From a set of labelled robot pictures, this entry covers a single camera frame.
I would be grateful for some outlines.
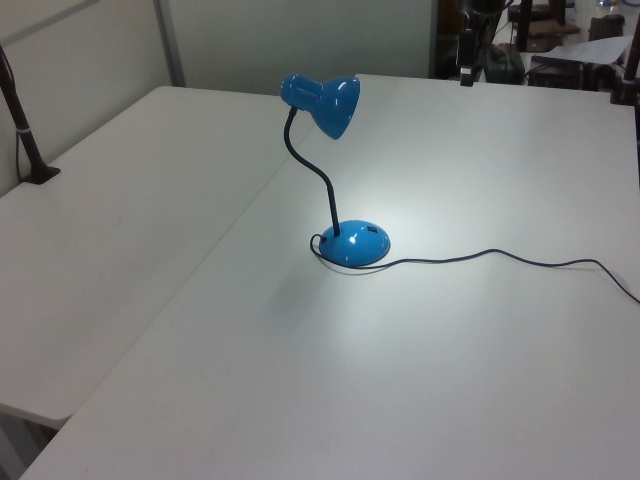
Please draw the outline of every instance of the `wall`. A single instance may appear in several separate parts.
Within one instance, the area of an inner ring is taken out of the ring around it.
[[[153,88],[170,84],[151,0],[101,0],[4,50],[47,163]],[[21,157],[24,174],[22,149]],[[15,127],[2,99],[0,196],[17,185],[14,158]]]
[[[277,94],[297,71],[427,77],[436,0],[166,0],[186,85]]]

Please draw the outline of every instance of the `blue desk lamp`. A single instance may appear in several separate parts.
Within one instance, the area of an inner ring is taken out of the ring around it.
[[[282,81],[280,97],[291,106],[284,127],[284,143],[289,153],[302,165],[318,174],[327,185],[333,225],[322,234],[320,253],[330,262],[359,267],[382,259],[391,246],[389,236],[379,226],[363,220],[338,222],[333,185],[318,167],[295,151],[289,133],[298,110],[311,114],[320,130],[337,140],[349,126],[360,96],[360,81],[355,77],[335,78],[325,83],[302,75],[289,75]]]

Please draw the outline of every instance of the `black stand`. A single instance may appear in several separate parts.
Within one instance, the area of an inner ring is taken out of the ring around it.
[[[640,22],[636,24],[629,50],[629,61],[622,80],[618,79],[616,88],[611,92],[611,103],[616,105],[638,105],[638,89],[636,88],[636,73],[640,59]]]
[[[0,46],[0,88],[4,99],[9,106],[9,111],[13,117],[13,122],[16,125],[16,131],[22,140],[24,149],[27,152],[29,161],[31,163],[31,174],[23,179],[24,182],[34,183],[36,185],[42,185],[50,178],[60,173],[59,168],[49,167],[44,163],[36,141],[31,133],[31,127],[27,122],[27,117],[24,114],[20,100],[18,99],[18,93],[16,92],[16,84],[13,79],[13,72],[9,66],[4,50]]]

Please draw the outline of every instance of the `power cord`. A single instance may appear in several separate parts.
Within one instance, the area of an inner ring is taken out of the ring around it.
[[[363,266],[363,267],[348,267],[348,266],[345,266],[345,265],[341,265],[340,263],[335,262],[333,260],[330,260],[327,257],[325,257],[324,255],[322,255],[322,253],[319,250],[317,250],[315,245],[314,245],[314,240],[316,238],[320,239],[320,242],[323,241],[322,240],[323,236],[320,235],[319,233],[316,233],[309,240],[309,248],[311,249],[311,252],[319,260],[331,263],[333,265],[337,265],[339,267],[348,268],[350,270],[369,271],[371,273],[377,273],[377,272],[380,272],[382,270],[386,270],[387,268],[395,267],[396,265],[400,265],[402,263],[422,263],[422,264],[429,264],[429,265],[439,265],[439,264],[444,264],[444,263],[465,262],[467,260],[473,260],[475,258],[479,258],[479,257],[482,257],[484,255],[488,255],[490,253],[499,253],[500,255],[505,255],[505,256],[507,256],[509,258],[512,258],[514,260],[517,260],[519,262],[526,263],[528,265],[533,265],[533,266],[536,266],[536,267],[544,267],[544,268],[561,268],[561,267],[568,267],[570,265],[576,265],[576,264],[579,264],[579,263],[592,263],[592,264],[595,264],[598,267],[600,267],[607,275],[609,275],[609,277],[615,282],[615,284],[620,288],[620,290],[622,290],[624,293],[627,294],[627,296],[629,296],[629,298],[631,298],[634,302],[636,302],[638,305],[640,305],[640,299],[635,297],[633,294],[631,294],[631,292],[629,292],[629,290],[624,288],[622,286],[622,284],[618,281],[618,279],[602,263],[600,263],[598,260],[594,260],[592,258],[580,258],[578,260],[570,260],[568,262],[561,262],[561,263],[544,263],[544,262],[536,262],[534,260],[527,260],[526,258],[519,257],[517,255],[514,255],[513,253],[509,253],[509,252],[506,252],[504,250],[500,250],[499,248],[489,248],[488,250],[483,250],[481,252],[473,253],[471,255],[465,255],[465,256],[462,256],[462,257],[445,258],[445,259],[440,259],[440,260],[430,260],[430,259],[426,259],[426,258],[402,258],[400,260],[395,260],[395,261],[389,262],[389,263],[383,263],[381,265],[367,265],[367,266]]]

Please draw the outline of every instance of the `white table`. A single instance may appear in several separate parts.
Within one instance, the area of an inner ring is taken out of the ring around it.
[[[343,220],[387,229],[388,260],[590,256],[640,291],[631,108],[361,78],[345,135],[300,152]],[[640,306],[604,274],[343,275],[308,250],[329,222],[289,160],[24,479],[637,478]]]
[[[160,88],[0,199],[0,411],[76,411],[287,159],[286,112]]]
[[[534,4],[536,3],[548,3],[545,0],[534,0]],[[640,8],[638,7],[630,7],[625,5],[622,0],[619,0],[616,5],[613,7],[602,7],[599,6],[596,0],[575,0],[575,8],[567,9],[566,21],[567,23],[571,23],[580,27],[580,32],[574,33],[571,35],[564,35],[562,37],[562,43],[564,45],[575,45],[577,43],[587,42],[589,41],[589,28],[591,26],[592,18],[602,18],[605,15],[611,14],[621,14],[625,17],[625,24],[622,27],[623,35],[625,36],[633,36],[633,33],[636,28],[636,23],[638,22],[638,13],[640,12]],[[507,21],[507,12],[504,11],[500,17],[500,21],[498,22],[497,33],[495,38],[493,39],[494,45],[499,45],[501,43],[514,43],[516,41],[516,30],[514,29],[512,32],[511,26]],[[522,53],[521,58],[524,63],[525,71],[529,70],[529,66],[531,65],[531,57],[536,55],[534,53]]]

